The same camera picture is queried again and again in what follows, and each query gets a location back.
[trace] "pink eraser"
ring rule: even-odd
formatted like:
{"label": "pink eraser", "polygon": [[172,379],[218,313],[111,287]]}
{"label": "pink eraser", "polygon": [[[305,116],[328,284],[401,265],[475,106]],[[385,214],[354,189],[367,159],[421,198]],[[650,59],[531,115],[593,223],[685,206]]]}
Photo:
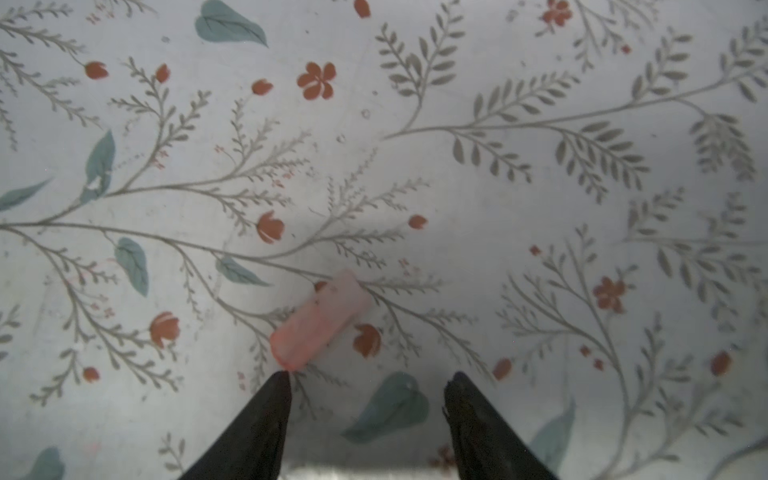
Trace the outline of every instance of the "pink eraser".
{"label": "pink eraser", "polygon": [[275,330],[270,337],[272,355],[289,372],[303,368],[354,316],[372,304],[355,274],[342,271]]}

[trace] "teal leaf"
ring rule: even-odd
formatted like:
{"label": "teal leaf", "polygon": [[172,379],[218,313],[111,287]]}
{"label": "teal leaf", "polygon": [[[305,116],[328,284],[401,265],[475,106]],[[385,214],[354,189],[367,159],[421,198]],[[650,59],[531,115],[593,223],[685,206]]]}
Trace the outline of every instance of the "teal leaf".
{"label": "teal leaf", "polygon": [[266,47],[264,30],[221,0],[207,0],[203,3],[194,27],[203,40],[255,41]]}
{"label": "teal leaf", "polygon": [[114,258],[123,267],[136,291],[147,296],[149,272],[147,272],[147,256],[144,255],[141,245],[130,238],[122,237],[114,247]]}
{"label": "teal leaf", "polygon": [[247,283],[249,285],[272,286],[256,276],[244,266],[240,265],[229,255],[216,260],[216,270],[219,270],[227,280],[235,283]]}
{"label": "teal leaf", "polygon": [[573,399],[562,415],[547,422],[528,444],[539,460],[551,472],[558,473],[571,441],[571,429],[574,425],[576,404]]}
{"label": "teal leaf", "polygon": [[11,190],[5,193],[2,197],[0,197],[0,212],[3,210],[8,210],[9,208],[13,208],[16,205],[23,204],[25,201],[29,200],[32,195],[36,194],[38,190],[43,188],[49,181],[51,181],[50,178],[46,181],[40,182],[39,184],[18,188],[16,190]]}
{"label": "teal leaf", "polygon": [[85,164],[85,187],[80,194],[80,203],[86,204],[91,200],[102,197],[109,190],[112,179],[112,164],[114,163],[114,138],[112,130],[103,136],[91,151]]}
{"label": "teal leaf", "polygon": [[64,464],[58,456],[56,447],[48,447],[40,452],[32,470],[19,480],[61,480],[64,478]]}
{"label": "teal leaf", "polygon": [[424,422],[429,401],[416,379],[404,372],[388,376],[371,397],[354,425],[342,432],[352,443],[368,443],[382,435]]}

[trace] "red flower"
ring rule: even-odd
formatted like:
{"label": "red flower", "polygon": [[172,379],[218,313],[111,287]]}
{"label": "red flower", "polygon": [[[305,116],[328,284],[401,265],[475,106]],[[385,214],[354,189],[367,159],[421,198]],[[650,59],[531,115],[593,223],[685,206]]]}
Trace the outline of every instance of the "red flower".
{"label": "red flower", "polygon": [[168,65],[163,63],[156,72],[154,72],[154,77],[159,81],[160,83],[165,83],[165,81],[170,77],[170,70],[168,70]]}
{"label": "red flower", "polygon": [[421,230],[427,224],[427,219],[421,215],[414,215],[408,219],[408,226],[413,230]]}
{"label": "red flower", "polygon": [[270,93],[273,85],[266,81],[266,78],[256,80],[253,85],[250,86],[250,90],[256,95],[266,95]]}
{"label": "red flower", "polygon": [[92,367],[92,366],[89,366],[89,367],[85,367],[85,369],[83,369],[83,379],[84,379],[86,382],[88,382],[88,383],[93,383],[93,382],[95,382],[96,380],[98,380],[98,379],[99,379],[99,376],[98,376],[98,370],[96,370],[96,369],[95,369],[94,367]]}
{"label": "red flower", "polygon": [[547,6],[549,7],[549,10],[544,12],[541,16],[541,20],[544,20],[544,22],[550,26],[552,25],[552,22],[554,22],[559,27],[562,27],[565,25],[565,21],[573,16],[573,13],[571,13],[571,10],[568,8],[568,2],[565,0],[560,0],[559,2],[558,0],[547,0]]}
{"label": "red flower", "polygon": [[155,345],[164,348],[163,339],[173,342],[179,338],[179,319],[171,312],[162,312],[149,325],[149,336]]}
{"label": "red flower", "polygon": [[336,67],[332,63],[326,63],[321,71],[320,66],[311,61],[306,64],[306,73],[299,76],[296,84],[304,88],[304,98],[307,100],[314,100],[320,93],[323,94],[323,98],[328,100],[333,96],[333,87],[328,82],[335,77]]}
{"label": "red flower", "polygon": [[357,12],[357,15],[360,15],[360,18],[371,16],[371,8],[366,0],[355,0],[355,12]]}
{"label": "red flower", "polygon": [[592,293],[598,298],[598,307],[603,310],[613,309],[616,313],[623,313],[619,297],[624,295],[627,287],[621,280],[616,283],[607,276],[603,277],[602,284],[596,286]]}
{"label": "red flower", "polygon": [[722,376],[728,372],[732,359],[728,352],[723,350],[712,358],[710,362],[710,371],[714,376]]}
{"label": "red flower", "polygon": [[505,378],[512,371],[512,361],[510,359],[501,359],[493,367],[493,376],[497,380]]}
{"label": "red flower", "polygon": [[368,323],[355,325],[360,334],[355,338],[352,348],[359,352],[363,358],[376,356],[382,348],[382,336],[379,331]]}
{"label": "red flower", "polygon": [[283,231],[286,229],[283,221],[276,218],[272,218],[275,210],[270,210],[261,216],[259,222],[256,224],[256,232],[267,243],[275,243],[275,240],[280,240],[283,236]]}
{"label": "red flower", "polygon": [[99,78],[108,77],[109,72],[106,68],[104,68],[106,66],[107,65],[104,65],[100,61],[91,61],[85,64],[85,74],[91,80],[98,80]]}

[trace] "small red flower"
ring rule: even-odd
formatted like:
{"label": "small red flower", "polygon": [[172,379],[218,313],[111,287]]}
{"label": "small red flower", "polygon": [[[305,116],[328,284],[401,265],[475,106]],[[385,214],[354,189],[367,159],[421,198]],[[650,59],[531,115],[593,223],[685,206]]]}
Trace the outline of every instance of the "small red flower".
{"label": "small red flower", "polygon": [[86,367],[83,369],[83,379],[88,383],[99,380],[98,370],[92,366]]}
{"label": "small red flower", "polygon": [[259,222],[256,224],[256,232],[267,243],[275,243],[275,240],[280,240],[283,236],[286,226],[282,220],[272,218],[275,210],[270,210],[261,216]]}
{"label": "small red flower", "polygon": [[408,219],[408,226],[413,230],[421,230],[427,224],[427,219],[421,215],[414,215]]}
{"label": "small red flower", "polygon": [[149,336],[160,348],[164,348],[163,339],[173,342],[179,338],[179,332],[179,319],[171,312],[162,312],[149,325]]}
{"label": "small red flower", "polygon": [[266,78],[262,78],[261,80],[256,80],[253,85],[250,86],[250,90],[254,94],[261,96],[270,93],[272,87],[273,85],[266,81]]}
{"label": "small red flower", "polygon": [[547,0],[547,6],[549,10],[544,12],[541,16],[541,20],[544,20],[548,25],[552,25],[554,22],[558,27],[565,26],[565,21],[573,16],[568,2],[565,0]]}
{"label": "small red flower", "polygon": [[306,73],[299,76],[296,84],[304,88],[304,98],[307,100],[314,100],[321,93],[328,100],[333,96],[333,87],[328,82],[335,77],[336,67],[332,63],[326,63],[321,71],[320,66],[311,61],[306,64]]}
{"label": "small red flower", "polygon": [[602,283],[596,286],[592,293],[598,298],[598,308],[613,309],[616,313],[623,313],[624,308],[619,297],[624,295],[626,291],[627,286],[624,285],[623,281],[619,280],[614,283],[613,280],[604,276]]}
{"label": "small red flower", "polygon": [[728,373],[732,361],[730,355],[725,350],[715,355],[710,362],[710,371],[712,372],[712,375],[723,376]]}
{"label": "small red flower", "polygon": [[109,72],[107,71],[106,67],[107,65],[104,65],[100,61],[91,61],[85,64],[85,74],[90,78],[91,80],[98,80],[99,78],[104,78],[109,76]]}
{"label": "small red flower", "polygon": [[376,327],[369,323],[364,323],[362,325],[355,325],[355,328],[360,334],[355,337],[352,348],[365,359],[378,355],[382,348],[382,336]]}
{"label": "small red flower", "polygon": [[371,16],[371,8],[366,0],[355,0],[355,12],[357,12],[357,15],[360,15],[360,18]]}
{"label": "small red flower", "polygon": [[497,380],[504,379],[512,371],[512,361],[510,359],[501,359],[493,367],[493,376]]}
{"label": "small red flower", "polygon": [[165,83],[165,81],[170,77],[170,70],[168,70],[168,65],[163,63],[156,72],[154,72],[154,77],[159,81],[160,83]]}

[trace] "pink rectangular block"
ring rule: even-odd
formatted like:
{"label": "pink rectangular block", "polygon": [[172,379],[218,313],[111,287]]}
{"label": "pink rectangular block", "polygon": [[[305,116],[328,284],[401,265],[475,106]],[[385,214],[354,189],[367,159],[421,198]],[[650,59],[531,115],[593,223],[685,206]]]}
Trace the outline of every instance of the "pink rectangular block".
{"label": "pink rectangular block", "polygon": [[355,274],[351,270],[340,272],[275,330],[270,337],[272,355],[289,372],[302,369],[372,304]]}

